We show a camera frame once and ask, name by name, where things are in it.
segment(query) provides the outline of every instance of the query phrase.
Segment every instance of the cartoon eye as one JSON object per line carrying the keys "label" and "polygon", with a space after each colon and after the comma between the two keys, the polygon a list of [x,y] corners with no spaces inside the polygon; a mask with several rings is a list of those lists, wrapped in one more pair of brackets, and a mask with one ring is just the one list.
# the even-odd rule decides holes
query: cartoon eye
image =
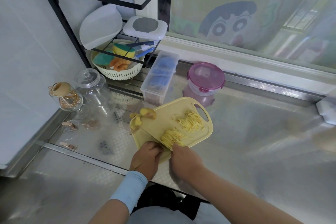
{"label": "cartoon eye", "polygon": [[215,36],[221,36],[225,32],[225,25],[223,23],[217,23],[215,26],[212,28],[212,33]]}
{"label": "cartoon eye", "polygon": [[233,26],[232,29],[234,32],[238,32],[240,30],[242,30],[243,28],[245,28],[247,25],[247,20],[245,18],[239,19],[237,20]]}

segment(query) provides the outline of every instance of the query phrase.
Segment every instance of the wrist band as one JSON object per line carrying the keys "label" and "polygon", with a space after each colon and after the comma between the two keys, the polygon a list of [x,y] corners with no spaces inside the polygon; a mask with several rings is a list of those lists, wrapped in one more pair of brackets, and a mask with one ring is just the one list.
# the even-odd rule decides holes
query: wrist band
{"label": "wrist band", "polygon": [[131,214],[147,183],[148,180],[142,173],[129,171],[110,199],[122,201]]}

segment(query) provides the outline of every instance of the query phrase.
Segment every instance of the person's left hand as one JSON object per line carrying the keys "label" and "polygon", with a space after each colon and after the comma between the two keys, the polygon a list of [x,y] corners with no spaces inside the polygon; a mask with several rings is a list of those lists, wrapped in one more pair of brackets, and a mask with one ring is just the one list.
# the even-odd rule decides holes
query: person's left hand
{"label": "person's left hand", "polygon": [[142,173],[147,180],[153,179],[159,166],[162,147],[156,142],[145,142],[134,154],[129,170]]}

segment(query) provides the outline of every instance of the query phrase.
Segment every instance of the black metal rack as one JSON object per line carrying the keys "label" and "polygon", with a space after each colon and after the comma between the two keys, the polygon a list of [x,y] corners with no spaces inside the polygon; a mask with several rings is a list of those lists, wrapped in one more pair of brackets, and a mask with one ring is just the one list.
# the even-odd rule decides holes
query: black metal rack
{"label": "black metal rack", "polygon": [[[135,3],[130,3],[130,2],[125,2],[125,1],[121,1],[121,0],[97,0],[97,1],[101,1],[103,5],[106,4],[115,4],[115,5],[120,5],[120,6],[124,6],[124,7],[129,7],[129,8],[133,8],[136,10],[142,10],[145,8],[146,5],[148,5],[148,3],[151,0],[145,0],[142,4],[135,4]],[[69,36],[72,44],[74,45],[76,51],[78,52],[79,56],[81,57],[82,61],[84,62],[85,66],[87,68],[91,68],[90,62],[86,57],[85,54],[85,48],[84,46],[82,46],[77,37],[75,36],[75,34],[72,31],[72,28],[70,27],[65,15],[62,12],[62,9],[60,8],[60,6],[58,5],[58,0],[48,0],[49,4],[51,5],[51,7],[53,8],[55,14],[57,15],[59,21],[61,22],[62,26],[64,27],[67,35]],[[112,43],[119,35],[124,35],[121,33],[121,31],[109,42]],[[106,47],[103,50],[99,50],[97,48],[93,48],[93,51],[97,51],[97,52],[101,52],[101,53],[105,53],[111,56],[115,56],[115,57],[121,57],[123,59],[127,59],[127,60],[131,60],[140,64],[143,64],[143,67],[146,67],[151,59],[151,57],[153,56],[153,53],[155,52],[157,46],[160,44],[160,41],[158,42],[158,44],[155,46],[155,49],[148,54],[149,58],[146,58],[145,61],[140,61],[140,60],[134,60],[128,57],[124,57],[124,56],[120,56],[111,52],[106,52],[105,49],[107,48],[108,45],[106,45]]]}

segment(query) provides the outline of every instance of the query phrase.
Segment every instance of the transparent plastic box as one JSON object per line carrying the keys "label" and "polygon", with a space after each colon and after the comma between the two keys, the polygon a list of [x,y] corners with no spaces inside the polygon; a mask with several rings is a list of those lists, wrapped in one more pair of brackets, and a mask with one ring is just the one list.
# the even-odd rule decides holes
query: transparent plastic box
{"label": "transparent plastic box", "polygon": [[159,105],[163,104],[178,62],[178,54],[165,51],[159,52],[140,88],[146,101]]}

